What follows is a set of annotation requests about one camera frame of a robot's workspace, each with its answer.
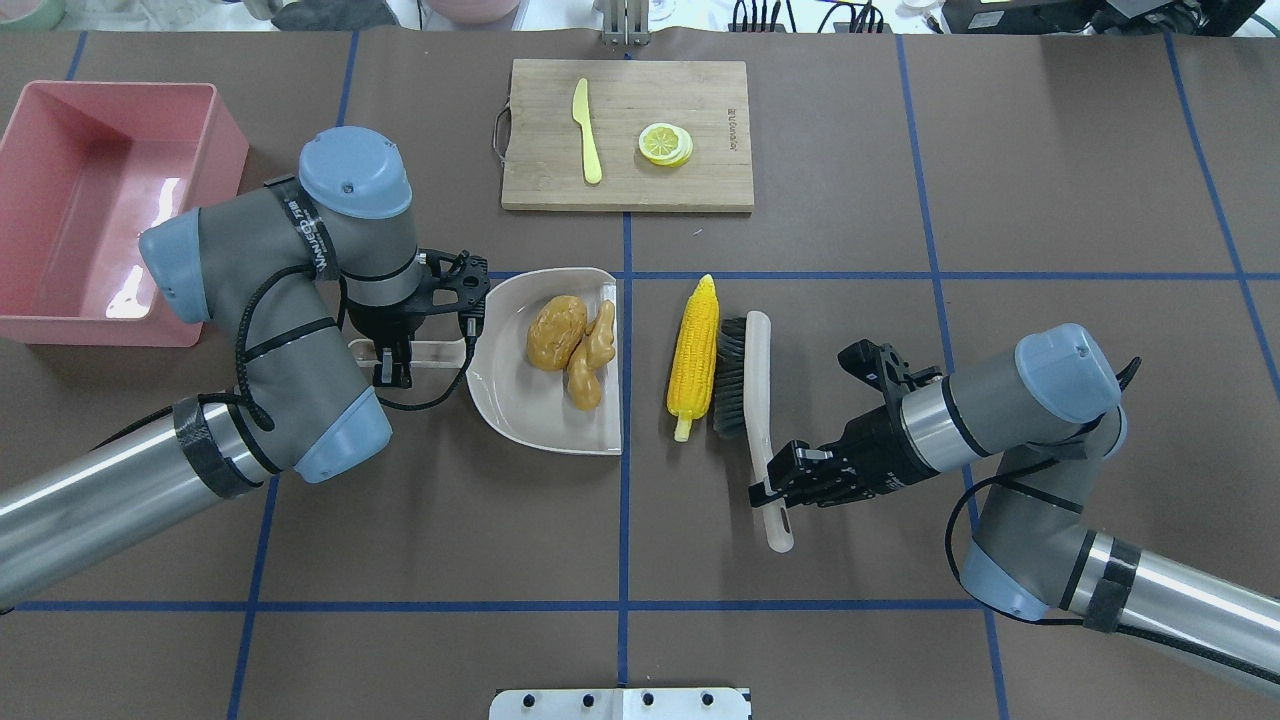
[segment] knife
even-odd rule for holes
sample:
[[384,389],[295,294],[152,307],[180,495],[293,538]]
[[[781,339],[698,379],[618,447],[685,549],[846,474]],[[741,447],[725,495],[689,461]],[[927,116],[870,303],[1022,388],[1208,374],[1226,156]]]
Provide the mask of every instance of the knife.
[[573,91],[573,122],[582,127],[582,178],[595,184],[600,182],[600,156],[595,154],[595,137],[591,135],[591,109],[586,104],[586,78],[577,81]]

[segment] yellow corn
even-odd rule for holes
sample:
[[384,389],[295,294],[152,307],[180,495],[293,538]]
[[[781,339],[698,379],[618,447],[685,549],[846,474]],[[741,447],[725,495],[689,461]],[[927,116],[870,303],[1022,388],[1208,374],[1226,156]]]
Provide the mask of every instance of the yellow corn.
[[676,416],[676,442],[689,439],[694,420],[707,414],[716,379],[716,334],[719,332],[719,300],[716,281],[703,275],[685,304],[680,320],[676,357],[667,383],[667,413]]

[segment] brown toy food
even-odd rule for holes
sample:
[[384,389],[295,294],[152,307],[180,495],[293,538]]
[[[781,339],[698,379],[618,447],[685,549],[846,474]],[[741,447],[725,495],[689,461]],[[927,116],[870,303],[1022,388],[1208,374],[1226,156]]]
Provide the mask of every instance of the brown toy food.
[[573,407],[594,410],[600,404],[603,389],[595,370],[608,365],[617,355],[613,347],[613,302],[600,304],[600,313],[588,327],[588,334],[579,343],[568,361],[568,396]]
[[586,331],[586,304],[572,295],[550,299],[529,325],[525,354],[535,368],[563,370]]

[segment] brown table surface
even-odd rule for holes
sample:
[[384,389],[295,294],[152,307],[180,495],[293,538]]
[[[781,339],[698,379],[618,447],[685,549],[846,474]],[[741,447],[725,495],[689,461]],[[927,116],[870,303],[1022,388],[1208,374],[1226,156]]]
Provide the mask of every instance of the brown table surface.
[[[1079,322],[1146,360],[1085,520],[1280,593],[1280,42],[664,31],[632,54],[746,60],[754,214],[499,209],[511,60],[621,59],[590,31],[0,42],[5,115],[33,78],[216,83],[244,190],[325,127],[380,129],[425,246],[618,275],[630,407],[621,459],[511,443],[465,393],[396,415],[340,478],[285,474],[0,619],[0,716],[480,719],[499,688],[620,682],[749,687],[764,719],[1276,716],[1137,641],[980,610],[941,547],[960,474],[800,509],[774,555],[745,445],[703,421],[677,447],[663,396],[703,272],[726,315],[773,318],[777,443],[878,405],[835,361],[858,338],[963,368]],[[225,387],[232,354],[207,328],[189,350],[0,341],[0,366],[8,487]]]

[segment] black bristles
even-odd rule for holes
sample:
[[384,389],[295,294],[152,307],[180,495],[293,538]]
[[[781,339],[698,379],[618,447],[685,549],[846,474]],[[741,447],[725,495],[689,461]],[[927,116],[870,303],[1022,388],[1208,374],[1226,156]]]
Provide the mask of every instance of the black bristles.
[[716,340],[716,386],[712,391],[712,427],[722,438],[746,433],[742,382],[746,360],[746,318],[721,322]]

